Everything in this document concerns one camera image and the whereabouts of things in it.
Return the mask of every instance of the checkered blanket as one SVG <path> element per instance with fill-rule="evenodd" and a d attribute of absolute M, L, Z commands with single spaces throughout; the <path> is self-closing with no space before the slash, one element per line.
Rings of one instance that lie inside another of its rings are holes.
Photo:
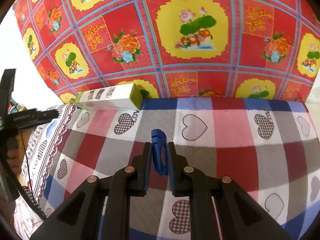
<path fill-rule="evenodd" d="M 35 174 L 43 178 L 33 185 L 40 207 L 50 215 L 88 176 L 111 176 L 130 164 L 156 128 L 191 166 L 231 176 L 292 239 L 320 210 L 320 144 L 307 107 L 234 98 L 146 99 L 140 111 L 77 110 L 50 156 L 48 177 Z M 168 177 L 152 169 L 148 195 L 131 200 L 131 239 L 190 239 L 188 207 L 188 198 L 174 198 Z"/>

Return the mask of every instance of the blue square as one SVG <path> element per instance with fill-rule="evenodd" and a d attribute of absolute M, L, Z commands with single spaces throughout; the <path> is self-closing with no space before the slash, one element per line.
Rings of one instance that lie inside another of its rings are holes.
<path fill-rule="evenodd" d="M 103 220 L 104 220 L 104 216 L 101 216 L 100 224 L 99 224 L 99 231 L 98 231 L 98 240 L 101 240 Z"/>
<path fill-rule="evenodd" d="M 304 216 L 305 211 L 285 224 L 285 230 L 291 236 L 292 240 L 298 240 L 303 226 Z"/>
<path fill-rule="evenodd" d="M 254 99 L 254 98 L 244 98 L 243 99 L 245 109 L 247 110 L 268 110 L 272 111 L 268 100 L 266 99 Z"/>
<path fill-rule="evenodd" d="M 287 101 L 281 100 L 268 100 L 272 111 L 291 112 L 291 108 Z"/>
<path fill-rule="evenodd" d="M 147 233 L 135 230 L 133 228 L 129 229 L 129 239 L 130 240 L 140 240 L 140 239 L 143 239 L 143 240 L 157 240 L 157 239 L 159 239 L 160 240 L 160 238 L 158 238 L 157 236 L 149 235 Z"/>
<path fill-rule="evenodd" d="M 212 110 L 211 98 L 178 98 L 177 109 Z"/>
<path fill-rule="evenodd" d="M 170 110 L 177 109 L 177 98 L 144 99 L 141 110 Z"/>
<path fill-rule="evenodd" d="M 49 197 L 49 192 L 50 192 L 50 189 L 51 189 L 51 183 L 52 183 L 52 179 L 53 177 L 51 175 L 49 175 L 46 179 L 46 186 L 43 190 L 43 196 L 46 200 L 48 200 L 48 197 Z"/>
<path fill-rule="evenodd" d="M 56 209 L 61 205 L 64 198 L 65 189 L 55 179 L 52 180 L 51 189 L 48 197 L 49 204 Z"/>
<path fill-rule="evenodd" d="M 300 232 L 300 237 L 302 237 L 303 234 L 308 230 L 313 220 L 315 220 L 319 210 L 320 210 L 320 201 L 316 202 L 311 207 L 307 208 L 302 230 Z"/>
<path fill-rule="evenodd" d="M 296 112 L 296 113 L 306 113 L 307 112 L 304 104 L 301 102 L 288 101 L 288 104 L 289 104 L 292 112 Z"/>

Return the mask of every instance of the metal pin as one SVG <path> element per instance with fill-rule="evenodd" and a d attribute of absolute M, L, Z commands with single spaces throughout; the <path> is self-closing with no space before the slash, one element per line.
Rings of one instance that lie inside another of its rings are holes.
<path fill-rule="evenodd" d="M 127 172 L 127 173 L 134 172 L 134 167 L 132 167 L 132 166 L 127 166 L 127 167 L 124 169 L 124 171 Z"/>
<path fill-rule="evenodd" d="M 187 173 L 192 173 L 195 169 L 191 166 L 184 167 L 184 171 Z"/>
<path fill-rule="evenodd" d="M 88 181 L 89 183 L 94 183 L 94 182 L 97 181 L 97 177 L 94 176 L 94 175 L 91 175 L 91 176 L 89 176 L 89 177 L 87 178 L 87 181 Z"/>
<path fill-rule="evenodd" d="M 232 181 L 229 176 L 223 176 L 221 180 L 223 183 L 230 183 Z"/>

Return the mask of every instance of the cardboard box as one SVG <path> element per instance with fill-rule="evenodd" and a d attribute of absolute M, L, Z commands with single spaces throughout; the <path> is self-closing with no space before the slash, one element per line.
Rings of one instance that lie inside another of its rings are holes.
<path fill-rule="evenodd" d="M 75 104 L 90 110 L 140 110 L 143 96 L 134 83 L 80 92 Z"/>

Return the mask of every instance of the white wall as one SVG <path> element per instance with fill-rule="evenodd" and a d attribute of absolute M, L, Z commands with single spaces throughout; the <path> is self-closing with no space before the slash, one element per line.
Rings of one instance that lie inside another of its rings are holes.
<path fill-rule="evenodd" d="M 4 69 L 17 69 L 12 98 L 28 109 L 45 110 L 49 106 L 62 104 L 42 80 L 30 59 L 12 9 L 0 24 L 0 37 L 0 77 Z"/>
<path fill-rule="evenodd" d="M 311 89 L 310 95 L 307 99 L 307 103 L 320 104 L 320 71 L 316 77 L 316 80 Z"/>

